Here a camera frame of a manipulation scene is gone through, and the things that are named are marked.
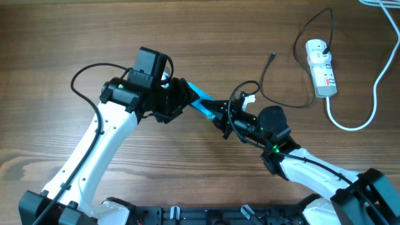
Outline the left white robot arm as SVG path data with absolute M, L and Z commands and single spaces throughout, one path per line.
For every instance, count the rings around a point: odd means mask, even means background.
M 110 197 L 93 206 L 111 160 L 142 119 L 169 123 L 199 96 L 173 76 L 172 59 L 141 47 L 135 65 L 102 87 L 95 116 L 60 171 L 37 194 L 26 191 L 18 209 L 23 224 L 135 224 L 136 206 Z

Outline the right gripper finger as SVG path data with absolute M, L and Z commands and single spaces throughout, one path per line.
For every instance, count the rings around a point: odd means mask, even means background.
M 214 118 L 228 119 L 228 100 L 201 100 L 201 105 L 206 109 L 206 116 L 209 120 Z
M 231 125 L 227 119 L 218 119 L 217 117 L 215 117 L 212 120 L 212 123 L 214 124 L 214 126 L 216 128 L 218 128 L 219 130 L 222 131 L 222 133 L 223 133 L 222 137 L 224 139 L 229 138 L 229 136 L 231 134 Z

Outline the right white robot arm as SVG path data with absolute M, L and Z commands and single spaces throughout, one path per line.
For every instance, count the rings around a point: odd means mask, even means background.
M 350 171 L 313 156 L 291 137 L 281 107 L 265 107 L 255 116 L 245 112 L 245 103 L 202 100 L 199 109 L 225 138 L 236 133 L 262 149 L 271 174 L 314 191 L 299 205 L 308 224 L 399 224 L 399 194 L 382 172 Z

